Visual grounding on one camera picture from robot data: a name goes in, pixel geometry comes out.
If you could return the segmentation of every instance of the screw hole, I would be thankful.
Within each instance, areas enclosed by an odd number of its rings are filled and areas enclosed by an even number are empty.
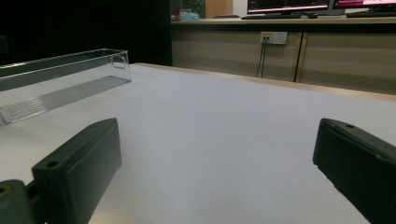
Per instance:
[[[57,161],[51,161],[51,162],[47,163],[47,167],[52,168],[52,167],[57,166],[58,164],[59,164],[59,162],[57,162]]]
[[[11,186],[9,186],[9,185],[0,186],[0,197],[2,197],[3,195],[7,194],[7,192],[10,189],[11,189]]]

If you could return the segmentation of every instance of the keyboard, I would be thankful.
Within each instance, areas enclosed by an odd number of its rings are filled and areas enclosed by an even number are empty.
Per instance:
[[[354,12],[347,13],[347,18],[370,18],[370,17],[396,17],[396,11],[385,11],[385,12]]]
[[[293,15],[278,15],[278,14],[267,14],[260,16],[246,16],[242,17],[242,20],[272,20],[272,19],[300,19],[301,15],[293,14]]]
[[[230,18],[239,18],[239,16],[234,14],[226,14],[226,15],[218,15],[213,17],[213,19],[230,19]]]

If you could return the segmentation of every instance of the black cable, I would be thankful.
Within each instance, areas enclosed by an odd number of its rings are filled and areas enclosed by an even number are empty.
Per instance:
[[[307,35],[307,34],[302,33],[301,37],[300,37],[300,46],[298,48],[298,55],[301,55],[301,49],[303,48],[304,35]],[[296,63],[296,69],[294,70],[293,82],[297,81],[297,73],[298,73],[299,63],[300,63],[300,57],[297,57],[297,63]]]
[[[268,38],[265,38],[265,43],[264,43],[264,53],[262,54],[262,71],[264,70],[264,62],[265,62],[265,49],[267,47],[267,40]]]
[[[267,37],[262,38],[262,50],[264,49],[264,39]],[[262,64],[262,50],[260,51],[260,60],[259,60],[259,66],[257,67],[257,72],[256,72],[256,77],[259,76],[259,71],[260,71],[260,64]]]

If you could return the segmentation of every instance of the dark wall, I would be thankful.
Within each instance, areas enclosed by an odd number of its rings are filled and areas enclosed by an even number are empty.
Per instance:
[[[90,49],[127,49],[131,63],[172,65],[170,2],[22,0],[0,8],[0,64]]]

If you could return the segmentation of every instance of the wooden countertop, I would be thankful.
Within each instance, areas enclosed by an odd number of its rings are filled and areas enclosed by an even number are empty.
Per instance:
[[[173,21],[172,30],[240,30],[320,32],[320,33],[396,33],[396,17],[346,18],[345,16],[319,16],[317,19],[241,20],[200,19],[198,21]]]
[[[267,78],[245,77],[245,76],[231,75],[231,74],[225,74],[225,73],[208,72],[208,71],[188,69],[188,68],[179,68],[179,67],[169,67],[169,66],[149,64],[149,63],[135,63],[135,65],[145,66],[145,67],[155,68],[155,69],[162,69],[162,70],[167,70],[167,71],[172,71],[172,72],[192,73],[192,74],[197,74],[197,75],[207,75],[207,76],[211,76],[211,77],[220,77],[220,78],[236,79],[236,80],[248,81],[248,82],[256,82],[256,83],[261,83],[261,84],[266,84],[266,85],[292,88],[292,89],[304,90],[304,91],[319,91],[319,92],[326,92],[326,93],[330,93],[330,94],[355,96],[355,97],[361,97],[361,98],[366,98],[366,99],[375,99],[375,100],[396,102],[396,95],[377,93],[377,92],[353,91],[353,90],[340,89],[340,88],[334,88],[334,87],[310,85],[310,84],[304,84],[304,83],[288,82],[288,81],[281,81],[281,80],[274,80],[274,79],[267,79]]]

